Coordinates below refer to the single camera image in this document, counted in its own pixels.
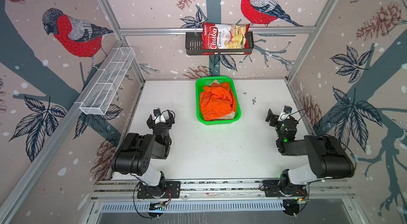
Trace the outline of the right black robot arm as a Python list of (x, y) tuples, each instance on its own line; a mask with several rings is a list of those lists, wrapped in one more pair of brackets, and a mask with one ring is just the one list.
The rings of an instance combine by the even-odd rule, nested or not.
[(283, 156), (307, 156), (308, 162), (294, 169), (286, 169), (278, 180), (264, 180), (262, 190), (267, 197), (308, 197), (307, 187), (323, 179), (351, 178), (356, 165), (342, 148), (340, 141), (330, 135), (305, 135), (296, 140), (299, 121), (291, 115), (292, 108), (285, 106), (276, 115), (268, 110), (266, 122), (277, 133), (276, 146)]

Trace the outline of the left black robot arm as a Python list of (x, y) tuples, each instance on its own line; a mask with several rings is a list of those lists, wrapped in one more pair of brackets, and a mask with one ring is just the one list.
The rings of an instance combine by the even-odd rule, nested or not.
[(169, 130), (175, 124), (176, 114), (171, 110), (153, 110), (146, 121), (151, 134), (128, 133), (116, 150), (111, 169), (122, 175), (138, 180), (134, 198), (172, 198), (171, 187), (166, 184), (165, 175), (157, 170), (151, 159), (167, 159), (172, 145)]

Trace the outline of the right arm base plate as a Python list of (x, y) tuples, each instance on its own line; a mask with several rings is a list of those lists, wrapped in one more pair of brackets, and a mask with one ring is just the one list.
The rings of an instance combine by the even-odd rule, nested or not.
[(291, 184), (290, 182), (283, 184), (280, 180), (263, 180), (261, 188), (267, 198), (308, 197), (308, 191), (306, 186), (294, 185)]

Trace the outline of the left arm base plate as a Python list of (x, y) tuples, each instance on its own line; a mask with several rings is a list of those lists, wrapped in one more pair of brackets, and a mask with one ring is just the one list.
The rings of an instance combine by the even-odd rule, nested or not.
[(157, 186), (147, 186), (140, 183), (135, 188), (137, 199), (178, 199), (180, 196), (179, 181), (161, 181)]

